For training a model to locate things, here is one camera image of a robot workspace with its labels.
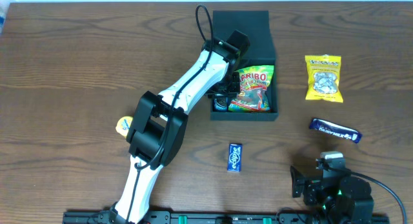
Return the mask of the yellow snack bag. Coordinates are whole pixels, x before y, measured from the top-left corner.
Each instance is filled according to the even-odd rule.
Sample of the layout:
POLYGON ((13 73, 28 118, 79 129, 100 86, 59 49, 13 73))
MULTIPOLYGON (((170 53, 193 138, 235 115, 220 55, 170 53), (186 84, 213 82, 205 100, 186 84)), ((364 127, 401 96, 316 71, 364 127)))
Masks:
POLYGON ((343 102, 339 91, 341 56, 305 56, 308 74, 306 100, 343 102))

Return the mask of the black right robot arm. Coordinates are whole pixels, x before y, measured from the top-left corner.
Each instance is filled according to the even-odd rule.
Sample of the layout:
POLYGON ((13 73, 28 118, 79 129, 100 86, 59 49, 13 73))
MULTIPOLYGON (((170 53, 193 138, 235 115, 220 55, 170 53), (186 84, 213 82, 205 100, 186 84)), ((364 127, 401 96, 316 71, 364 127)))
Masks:
POLYGON ((372 223, 374 200, 371 186, 352 176, 345 158, 337 151, 322 152, 316 159, 318 176, 306 176, 290 167, 292 197, 303 197, 305 205, 315 207, 306 223, 372 223))

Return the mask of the haribo gummy bag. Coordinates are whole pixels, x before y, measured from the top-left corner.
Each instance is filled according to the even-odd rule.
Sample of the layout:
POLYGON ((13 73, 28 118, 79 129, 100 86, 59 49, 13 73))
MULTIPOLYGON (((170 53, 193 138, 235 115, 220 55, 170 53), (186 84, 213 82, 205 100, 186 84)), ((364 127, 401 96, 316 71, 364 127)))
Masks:
POLYGON ((239 73, 239 94, 228 106, 230 112, 269 112, 270 105, 265 94, 274 74, 273 65, 249 66, 239 73))

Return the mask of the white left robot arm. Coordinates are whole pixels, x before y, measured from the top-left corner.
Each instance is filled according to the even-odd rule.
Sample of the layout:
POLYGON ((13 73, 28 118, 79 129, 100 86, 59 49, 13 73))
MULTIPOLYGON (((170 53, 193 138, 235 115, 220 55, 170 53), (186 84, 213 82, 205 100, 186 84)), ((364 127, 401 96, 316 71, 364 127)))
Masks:
POLYGON ((238 30, 225 41, 212 37, 194 65, 172 86, 142 95, 126 135, 130 172, 120 200, 110 208, 110 223, 139 223, 144 218, 160 171, 183 143, 190 111, 203 96, 239 94, 236 69, 249 46, 247 35, 238 30))

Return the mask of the blue oreo pack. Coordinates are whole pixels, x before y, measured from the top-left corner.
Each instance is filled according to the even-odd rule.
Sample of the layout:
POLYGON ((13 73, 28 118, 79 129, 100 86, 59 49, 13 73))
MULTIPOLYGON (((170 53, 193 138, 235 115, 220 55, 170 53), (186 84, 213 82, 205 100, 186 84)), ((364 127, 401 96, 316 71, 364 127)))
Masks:
POLYGON ((228 111, 228 98, 227 97, 216 97, 214 99, 214 111, 215 112, 227 112, 228 111))

